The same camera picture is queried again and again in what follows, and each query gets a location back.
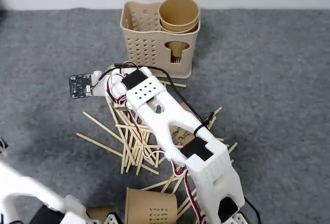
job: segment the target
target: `paper cup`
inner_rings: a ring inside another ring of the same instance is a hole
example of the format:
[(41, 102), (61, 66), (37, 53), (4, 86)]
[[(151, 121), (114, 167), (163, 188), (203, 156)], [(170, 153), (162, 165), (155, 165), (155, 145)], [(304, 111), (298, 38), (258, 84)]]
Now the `paper cup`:
[(176, 216), (174, 194), (127, 188), (125, 224), (175, 224)]
[(171, 32), (190, 30), (200, 16), (200, 9), (193, 0), (167, 0), (158, 8), (162, 26)]

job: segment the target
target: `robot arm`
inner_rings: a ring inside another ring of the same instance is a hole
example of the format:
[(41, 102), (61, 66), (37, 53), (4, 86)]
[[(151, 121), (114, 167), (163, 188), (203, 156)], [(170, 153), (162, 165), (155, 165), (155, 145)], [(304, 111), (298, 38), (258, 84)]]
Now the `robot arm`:
[[(147, 67), (129, 70), (130, 74), (123, 79), (112, 79), (110, 94), (115, 99), (126, 95), (126, 106), (152, 130), (166, 158), (187, 167), (207, 221), (227, 222), (245, 203), (240, 179), (232, 167), (227, 147), (202, 127), (196, 138), (180, 151), (173, 144), (169, 126), (176, 125), (193, 133), (201, 122), (179, 105)], [(113, 77), (116, 74), (118, 72), (113, 70)], [(155, 113), (152, 109), (155, 105), (160, 105), (164, 111)]]

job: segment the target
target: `plastic basket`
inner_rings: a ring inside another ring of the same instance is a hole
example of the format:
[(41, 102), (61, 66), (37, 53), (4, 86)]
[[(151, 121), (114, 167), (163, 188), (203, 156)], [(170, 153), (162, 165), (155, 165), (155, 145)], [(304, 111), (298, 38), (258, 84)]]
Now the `plastic basket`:
[[(120, 25), (126, 41), (129, 59), (140, 66), (155, 66), (165, 69), (171, 77), (188, 78), (191, 74), (192, 57), (200, 20), (194, 32), (172, 34), (160, 30), (158, 7), (161, 3), (142, 4), (127, 2), (123, 8)], [(189, 44), (181, 57), (171, 56), (171, 50), (165, 46), (170, 41)], [(163, 76), (153, 71), (156, 76)]]

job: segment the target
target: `gray carpet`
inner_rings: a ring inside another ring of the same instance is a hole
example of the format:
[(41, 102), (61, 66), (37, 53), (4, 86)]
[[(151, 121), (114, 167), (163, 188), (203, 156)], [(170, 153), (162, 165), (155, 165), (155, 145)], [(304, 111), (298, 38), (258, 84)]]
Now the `gray carpet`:
[[(5, 161), (21, 173), (123, 216), (126, 187), (168, 178), (169, 163), (158, 177), (119, 175), (118, 157), (75, 137), (121, 150), (82, 114), (113, 127), (104, 98), (73, 101), (68, 90), (69, 75), (126, 60), (120, 15), (9, 12), (0, 29), (0, 135), (10, 143)], [(264, 223), (330, 221), (329, 74), (330, 11), (203, 10), (192, 76), (177, 82), (189, 85), (181, 92), (202, 116), (223, 106), (213, 132), (239, 143), (234, 167)], [(39, 205), (20, 198), (23, 219)], [(190, 211), (182, 222), (192, 219)]]

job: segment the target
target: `circuit board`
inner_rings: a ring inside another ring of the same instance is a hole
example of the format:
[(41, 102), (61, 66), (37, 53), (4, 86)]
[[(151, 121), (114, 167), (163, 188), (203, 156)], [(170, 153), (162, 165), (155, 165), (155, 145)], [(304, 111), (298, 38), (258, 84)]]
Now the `circuit board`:
[(90, 73), (70, 76), (69, 86), (72, 99), (92, 96), (92, 77)]

